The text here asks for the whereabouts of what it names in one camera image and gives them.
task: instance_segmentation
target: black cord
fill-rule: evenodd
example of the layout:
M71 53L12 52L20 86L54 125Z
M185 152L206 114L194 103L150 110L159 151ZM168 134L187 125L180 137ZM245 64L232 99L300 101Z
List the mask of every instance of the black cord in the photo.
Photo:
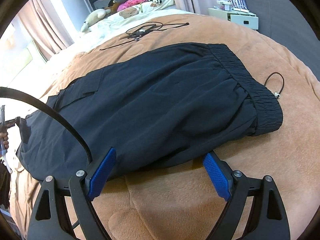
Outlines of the black cord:
M266 86L269 78L270 78L272 75L274 75L274 74L279 74L279 75L282 77L282 82L283 82L283 83L282 83L282 88L281 88L280 92L279 92L279 93L275 93L275 96L276 96L276 98L278 99L278 98L280 97L280 94L281 94L283 88L284 88L284 77L283 77L283 75L281 75L279 72L273 72L273 73L271 73L271 74L268 76L268 78L266 79L266 81L265 81L265 83L264 83L264 86Z
M190 23L173 23L173 24L163 24L161 22L146 22L143 24L140 24L138 26L135 26L129 30L127 30L125 33L128 35L127 39L133 39L131 41L126 41L124 43L118 44L118 45L114 45L105 49L100 49L100 50L106 50L106 49L112 49L124 44L127 44L129 42L132 41L139 41L142 37L146 36L147 34L154 32L154 31L166 31L169 29L174 29L174 28L179 28L179 27L183 27L183 26L188 26ZM164 26L173 26L171 28L166 28L164 30L162 30L162 28Z
M79 220L77 220L77 221L72 225L72 229L75 229L77 226L79 226Z

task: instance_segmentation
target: metal screw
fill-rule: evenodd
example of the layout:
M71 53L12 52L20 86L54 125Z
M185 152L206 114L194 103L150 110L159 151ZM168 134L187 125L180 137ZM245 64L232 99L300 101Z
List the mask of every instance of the metal screw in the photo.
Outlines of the metal screw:
M53 179L53 177L50 175L50 176L48 176L48 177L45 178L45 181L46 181L46 182L50 182L52 179Z
M266 176L266 181L271 182L271 181L272 181L272 178L271 178L270 176Z
M77 177L82 177L84 175L84 171L77 171Z
M242 176L242 172L241 172L241 171L234 171L233 174L234 174L236 177L241 177L241 176Z

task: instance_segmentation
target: plush teddy bear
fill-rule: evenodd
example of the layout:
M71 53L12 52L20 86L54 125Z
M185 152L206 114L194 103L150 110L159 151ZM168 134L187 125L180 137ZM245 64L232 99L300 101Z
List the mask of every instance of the plush teddy bear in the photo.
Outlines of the plush teddy bear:
M81 27L81 32L86 32L88 28L94 24L96 24L98 21L102 20L106 15L108 15L111 12L110 9L98 9L93 11L88 15L88 17L85 19L84 24Z
M124 19L128 19L137 14L139 14L139 11L134 7L129 7L119 12L119 15L122 16Z

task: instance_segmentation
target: person's hand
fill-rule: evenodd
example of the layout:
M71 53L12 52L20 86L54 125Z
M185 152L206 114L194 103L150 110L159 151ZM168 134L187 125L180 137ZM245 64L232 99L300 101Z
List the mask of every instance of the person's hand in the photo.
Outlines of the person's hand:
M4 142L3 142L3 144L4 144L4 147L6 148L6 149L8 149L9 148L9 142L8 142L8 133L7 132L2 132L2 133L0 133L0 138L3 138L3 140L4 140Z

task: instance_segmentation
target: blue gripper pad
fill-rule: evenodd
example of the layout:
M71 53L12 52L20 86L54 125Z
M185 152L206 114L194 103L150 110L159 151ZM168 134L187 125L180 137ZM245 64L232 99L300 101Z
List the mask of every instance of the blue gripper pad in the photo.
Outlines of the blue gripper pad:
M231 197L232 181L226 178L210 153L205 156L203 166L205 167L218 196L223 197L225 201L228 201Z
M100 196L115 163L116 150L111 148L90 180L90 190L88 193L90 201L93 201L95 197Z

